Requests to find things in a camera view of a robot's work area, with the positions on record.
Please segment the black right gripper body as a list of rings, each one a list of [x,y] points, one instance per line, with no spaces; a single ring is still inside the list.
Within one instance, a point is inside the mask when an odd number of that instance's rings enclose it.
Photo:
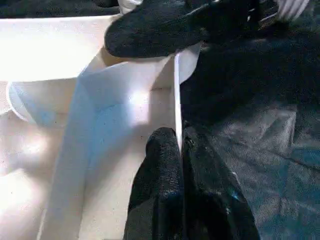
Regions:
[[[241,33],[264,29],[277,21],[275,0],[212,0],[209,27],[218,33]]]

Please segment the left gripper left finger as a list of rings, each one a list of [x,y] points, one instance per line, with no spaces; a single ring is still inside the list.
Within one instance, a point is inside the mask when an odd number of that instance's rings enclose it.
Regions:
[[[176,133],[161,127],[150,135],[145,158],[133,179],[127,239],[181,240],[183,212],[184,183]]]

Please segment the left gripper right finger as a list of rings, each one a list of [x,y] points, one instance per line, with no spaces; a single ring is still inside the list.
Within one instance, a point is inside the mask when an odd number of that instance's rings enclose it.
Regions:
[[[191,240],[254,240],[256,224],[235,174],[203,129],[183,130],[183,179]]]

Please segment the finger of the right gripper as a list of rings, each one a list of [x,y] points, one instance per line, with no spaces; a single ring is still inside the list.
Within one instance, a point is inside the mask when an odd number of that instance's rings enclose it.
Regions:
[[[157,58],[203,41],[202,15],[211,0],[144,0],[106,30],[104,47],[114,57]]]

